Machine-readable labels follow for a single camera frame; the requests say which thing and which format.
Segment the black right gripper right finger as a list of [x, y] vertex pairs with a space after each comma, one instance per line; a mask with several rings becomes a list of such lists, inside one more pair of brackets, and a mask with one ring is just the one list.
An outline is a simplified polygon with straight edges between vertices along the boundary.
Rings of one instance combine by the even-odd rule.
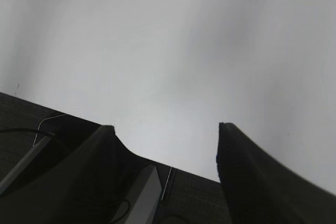
[[235, 124], [219, 124], [216, 163], [232, 223], [335, 223], [335, 195], [279, 163]]

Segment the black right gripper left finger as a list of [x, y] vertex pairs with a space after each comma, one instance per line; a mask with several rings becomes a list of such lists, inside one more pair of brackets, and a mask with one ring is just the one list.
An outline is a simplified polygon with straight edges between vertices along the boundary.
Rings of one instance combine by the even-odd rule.
[[111, 223], [148, 165], [112, 126], [44, 138], [1, 180], [1, 223]]

